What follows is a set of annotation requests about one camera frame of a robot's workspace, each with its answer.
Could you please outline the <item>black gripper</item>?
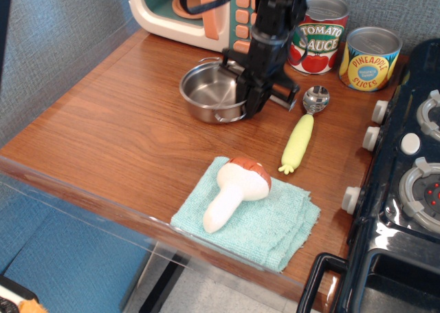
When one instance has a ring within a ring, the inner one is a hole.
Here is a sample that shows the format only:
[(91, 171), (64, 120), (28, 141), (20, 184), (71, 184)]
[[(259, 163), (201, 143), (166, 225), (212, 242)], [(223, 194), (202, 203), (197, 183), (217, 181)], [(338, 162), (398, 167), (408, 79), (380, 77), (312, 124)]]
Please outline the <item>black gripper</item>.
[(245, 119), (253, 118), (269, 99), (290, 111), (296, 103), (299, 86), (285, 73), (284, 66), (294, 33), (288, 31), (280, 36), (258, 30), (252, 33), (246, 54), (228, 48), (222, 50), (223, 64), (235, 61), (243, 67), (236, 78), (236, 103), (246, 101)]

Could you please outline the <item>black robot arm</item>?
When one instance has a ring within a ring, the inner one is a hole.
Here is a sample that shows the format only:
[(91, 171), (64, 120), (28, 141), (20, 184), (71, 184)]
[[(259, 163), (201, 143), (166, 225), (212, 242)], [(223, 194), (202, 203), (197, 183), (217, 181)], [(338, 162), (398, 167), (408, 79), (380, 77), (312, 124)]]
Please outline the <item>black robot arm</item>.
[(240, 119), (252, 118), (273, 95), (293, 107), (299, 86), (285, 73), (285, 64), (306, 11), (306, 0), (256, 0), (248, 52), (222, 51), (222, 65), (234, 61), (243, 68), (235, 80), (236, 102), (243, 103)]

